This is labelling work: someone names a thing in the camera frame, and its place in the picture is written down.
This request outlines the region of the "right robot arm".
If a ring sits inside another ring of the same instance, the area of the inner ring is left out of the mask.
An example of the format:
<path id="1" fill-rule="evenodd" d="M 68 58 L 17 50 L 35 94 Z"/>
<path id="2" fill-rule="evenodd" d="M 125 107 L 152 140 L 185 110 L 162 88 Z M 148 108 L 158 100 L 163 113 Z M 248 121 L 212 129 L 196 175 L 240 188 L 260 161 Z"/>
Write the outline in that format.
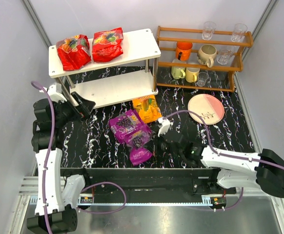
<path id="1" fill-rule="evenodd" d="M 284 198 L 284 160 L 270 149 L 240 153 L 191 142 L 175 130 L 158 133 L 158 147 L 179 156 L 188 166 L 218 168 L 214 180 L 222 188 L 258 188 Z"/>

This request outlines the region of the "small red candy bag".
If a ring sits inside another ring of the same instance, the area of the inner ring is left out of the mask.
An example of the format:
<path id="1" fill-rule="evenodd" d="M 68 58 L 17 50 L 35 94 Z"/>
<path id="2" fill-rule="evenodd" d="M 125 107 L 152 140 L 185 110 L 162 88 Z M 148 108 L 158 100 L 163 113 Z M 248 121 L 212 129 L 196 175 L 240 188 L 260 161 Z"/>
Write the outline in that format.
<path id="1" fill-rule="evenodd" d="M 123 54 L 123 30 L 121 27 L 96 32 L 92 41 L 92 57 L 94 62 L 110 62 Z"/>

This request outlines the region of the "purple candy bag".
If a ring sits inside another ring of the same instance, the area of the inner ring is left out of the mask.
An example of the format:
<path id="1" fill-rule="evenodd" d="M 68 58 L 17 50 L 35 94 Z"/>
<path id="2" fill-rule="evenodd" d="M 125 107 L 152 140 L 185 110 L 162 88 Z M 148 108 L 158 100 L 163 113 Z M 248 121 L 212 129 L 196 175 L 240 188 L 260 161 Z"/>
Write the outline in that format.
<path id="1" fill-rule="evenodd" d="M 141 120 L 136 110 L 128 110 L 115 118 L 109 119 L 108 125 L 116 140 L 120 144 L 124 144 L 125 140 L 145 123 Z"/>
<path id="2" fill-rule="evenodd" d="M 125 139 L 126 145 L 130 148 L 129 158 L 133 166 L 142 164 L 152 157 L 153 154 L 145 148 L 150 140 L 149 130 L 137 130 Z"/>

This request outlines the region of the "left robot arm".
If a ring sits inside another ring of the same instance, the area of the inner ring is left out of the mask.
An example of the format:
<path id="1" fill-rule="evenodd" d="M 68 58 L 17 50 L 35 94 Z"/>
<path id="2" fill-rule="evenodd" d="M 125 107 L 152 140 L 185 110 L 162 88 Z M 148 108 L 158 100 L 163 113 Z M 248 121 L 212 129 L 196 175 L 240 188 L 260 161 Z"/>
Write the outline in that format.
<path id="1" fill-rule="evenodd" d="M 47 97 L 34 103 L 36 120 L 31 140 L 38 166 L 38 200 L 34 217 L 27 219 L 27 228 L 35 234 L 67 234 L 77 229 L 77 202 L 83 189 L 91 184 L 85 169 L 66 175 L 61 184 L 60 163 L 64 142 L 63 127 L 68 122 L 85 121 L 95 102 L 83 99 L 76 92 L 77 101 L 52 101 Z"/>

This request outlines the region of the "large red candy bag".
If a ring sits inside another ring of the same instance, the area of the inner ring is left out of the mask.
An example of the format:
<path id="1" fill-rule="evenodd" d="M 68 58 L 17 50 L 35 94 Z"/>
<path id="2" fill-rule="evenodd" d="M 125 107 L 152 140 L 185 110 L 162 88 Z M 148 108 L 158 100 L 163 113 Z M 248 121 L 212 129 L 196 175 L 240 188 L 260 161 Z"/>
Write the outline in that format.
<path id="1" fill-rule="evenodd" d="M 90 45 L 86 35 L 75 35 L 56 43 L 64 71 L 79 70 L 91 61 Z"/>

